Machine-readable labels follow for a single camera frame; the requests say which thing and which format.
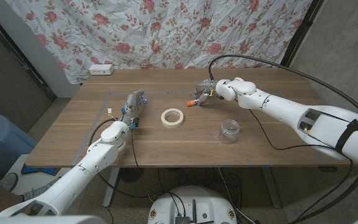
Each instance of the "table leg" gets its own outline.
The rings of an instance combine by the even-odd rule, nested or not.
[[[272,170],[269,167],[262,167],[262,173],[265,179],[267,190],[269,192],[270,198],[272,199],[273,206],[275,208],[281,207],[281,201],[278,197],[278,191],[274,183]]]
[[[113,185],[113,186],[116,186],[116,181],[117,181],[117,178],[118,178],[118,171],[119,171],[119,168],[112,168],[111,169],[110,177],[109,177],[109,183],[111,185]],[[103,200],[103,206],[105,208],[110,207],[113,192],[114,192],[114,190],[112,188],[110,188],[109,186],[107,186],[106,193],[104,194],[104,200]]]

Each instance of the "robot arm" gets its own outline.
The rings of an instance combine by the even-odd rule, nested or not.
[[[241,78],[205,80],[196,86],[195,97],[209,91],[228,101],[237,97],[241,108],[262,111],[289,125],[305,143],[325,146],[313,148],[327,156],[340,160],[348,157],[358,163],[357,113],[335,106],[299,104],[266,93]]]
[[[144,91],[131,93],[122,109],[118,121],[101,133],[101,138],[92,143],[85,157],[53,184],[42,195],[19,203],[0,212],[0,217],[11,217],[19,213],[36,215],[61,215],[74,202],[100,171],[110,166],[125,147],[123,135],[137,125],[137,116],[146,102]]]

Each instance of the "floral fabric backdrop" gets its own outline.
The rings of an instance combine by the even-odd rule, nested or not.
[[[6,0],[71,83],[115,69],[206,68],[222,54],[280,63],[312,0]],[[225,58],[214,68],[263,67]]]

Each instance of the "wall outlet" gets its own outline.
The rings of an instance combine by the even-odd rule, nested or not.
[[[92,75],[111,75],[114,67],[113,65],[92,65],[89,71]]]

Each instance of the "orange object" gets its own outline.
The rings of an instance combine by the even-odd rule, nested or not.
[[[190,100],[190,101],[187,101],[186,104],[187,104],[187,107],[189,107],[189,106],[197,105],[197,102],[198,102],[198,100]]]

